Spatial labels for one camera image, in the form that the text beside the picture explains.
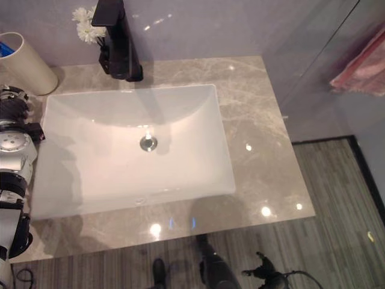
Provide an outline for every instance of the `black shoe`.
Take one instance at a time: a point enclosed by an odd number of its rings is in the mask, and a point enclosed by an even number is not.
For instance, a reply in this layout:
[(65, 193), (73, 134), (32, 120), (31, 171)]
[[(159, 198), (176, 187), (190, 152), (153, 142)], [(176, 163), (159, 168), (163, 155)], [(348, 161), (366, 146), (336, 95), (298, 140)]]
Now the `black shoe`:
[(162, 259), (155, 259), (154, 263), (152, 263), (152, 274), (155, 286), (162, 285), (166, 289), (166, 269)]

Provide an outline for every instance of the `wall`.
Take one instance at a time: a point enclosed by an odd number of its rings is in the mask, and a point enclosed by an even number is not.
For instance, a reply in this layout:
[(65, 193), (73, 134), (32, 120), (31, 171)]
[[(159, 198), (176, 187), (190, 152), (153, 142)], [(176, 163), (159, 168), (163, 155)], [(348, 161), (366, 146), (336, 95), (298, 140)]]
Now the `wall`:
[(356, 137), (385, 204), (385, 116)]
[[(71, 21), (75, 8), (90, 8), (96, 0), (1, 2), (0, 32), (22, 33), (50, 65), (97, 62), (97, 46), (81, 42)], [(261, 54), (310, 23), (318, 32), (313, 42), (318, 49), (352, 2), (125, 0), (125, 7), (140, 58), (166, 60)], [(316, 27), (322, 22), (326, 29)]]
[(299, 30), (264, 55), (292, 141), (356, 135), (385, 201), (385, 97), (333, 93), (338, 75), (385, 24), (385, 1), (360, 1), (324, 48)]

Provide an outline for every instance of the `white cup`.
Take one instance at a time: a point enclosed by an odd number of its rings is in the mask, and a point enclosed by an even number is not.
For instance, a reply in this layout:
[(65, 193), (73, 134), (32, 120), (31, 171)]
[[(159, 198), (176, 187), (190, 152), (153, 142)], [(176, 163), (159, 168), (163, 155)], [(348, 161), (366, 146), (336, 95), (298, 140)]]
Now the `white cup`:
[(58, 77), (21, 34), (0, 34), (0, 42), (14, 51), (8, 56), (0, 57), (0, 65), (5, 66), (27, 90), (35, 95), (46, 95), (56, 88)]

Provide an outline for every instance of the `sink basin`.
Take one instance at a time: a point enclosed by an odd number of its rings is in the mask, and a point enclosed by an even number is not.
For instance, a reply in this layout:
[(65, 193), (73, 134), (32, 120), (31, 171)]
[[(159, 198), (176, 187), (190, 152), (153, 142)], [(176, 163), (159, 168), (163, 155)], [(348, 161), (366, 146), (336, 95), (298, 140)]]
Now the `sink basin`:
[(43, 129), (34, 219), (235, 192), (214, 85), (51, 95)]

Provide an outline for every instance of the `wooden floor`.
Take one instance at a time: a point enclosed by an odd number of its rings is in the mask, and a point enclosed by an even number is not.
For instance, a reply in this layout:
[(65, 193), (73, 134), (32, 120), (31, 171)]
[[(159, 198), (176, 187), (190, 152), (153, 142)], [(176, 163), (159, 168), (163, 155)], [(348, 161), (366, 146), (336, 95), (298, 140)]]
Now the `wooden floor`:
[[(305, 270), (324, 288), (385, 288), (385, 229), (346, 140), (294, 146), (316, 217), (216, 232), (209, 240), (236, 273), (243, 289), (261, 281), (241, 276), (265, 253), (281, 272)], [(31, 263), (36, 288), (139, 288), (152, 284), (151, 265), (168, 265), (171, 289), (204, 288), (194, 238), (162, 241)], [(292, 288), (317, 288), (301, 276)], [(18, 282), (17, 288), (28, 288)]]

